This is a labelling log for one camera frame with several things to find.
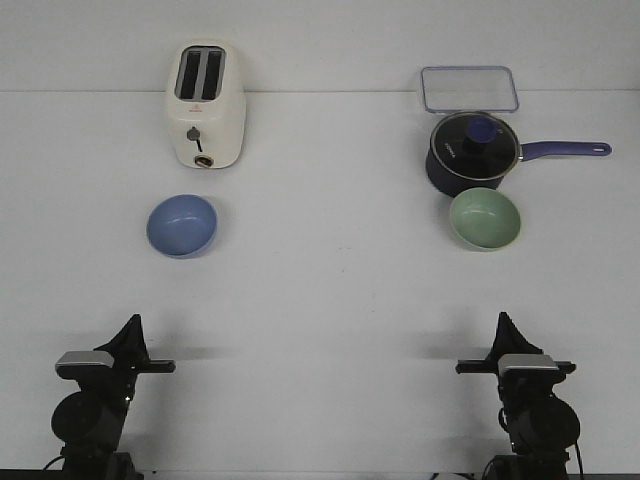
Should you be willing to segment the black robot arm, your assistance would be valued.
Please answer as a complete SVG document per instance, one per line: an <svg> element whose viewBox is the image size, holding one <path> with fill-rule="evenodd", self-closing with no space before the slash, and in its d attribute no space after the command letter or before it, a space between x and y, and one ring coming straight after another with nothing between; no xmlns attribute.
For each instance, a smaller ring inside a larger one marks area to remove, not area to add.
<svg viewBox="0 0 640 480"><path fill-rule="evenodd" d="M495 338L483 359L457 362L458 374L493 374L501 402L498 423L511 452L487 462L483 479L566 479L568 449L577 446L580 421L554 387L576 364L557 361L530 343L506 312L498 316Z"/></svg>
<svg viewBox="0 0 640 480"><path fill-rule="evenodd" d="M65 397L51 418L51 429L63 442L62 477L142 479L131 454L119 449L136 382L141 374L169 374L175 368L173 360L150 358L139 314L107 343L65 352L55 372L79 390Z"/></svg>

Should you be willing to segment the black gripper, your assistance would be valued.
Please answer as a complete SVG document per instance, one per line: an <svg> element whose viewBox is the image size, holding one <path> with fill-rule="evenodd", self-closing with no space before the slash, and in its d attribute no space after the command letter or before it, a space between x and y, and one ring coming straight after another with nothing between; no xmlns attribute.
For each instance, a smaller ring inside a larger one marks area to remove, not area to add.
<svg viewBox="0 0 640 480"><path fill-rule="evenodd" d="M496 334L485 360L459 360L455 367L458 374L495 374L498 379L498 360L506 354L542 354L543 350L530 343L515 326L507 312L500 312ZM562 383L576 370L576 364L570 361L555 361L561 371L561 377L551 382L518 380L515 384L500 385L499 396L502 400L531 400L548 397L553 387Z"/></svg>
<svg viewBox="0 0 640 480"><path fill-rule="evenodd" d="M169 374L176 369L174 360L150 360L140 314L132 315L110 341L94 351L107 352L115 361L122 361L111 367L81 369L77 380L80 389L91 391L102 400L132 400L140 374Z"/></svg>

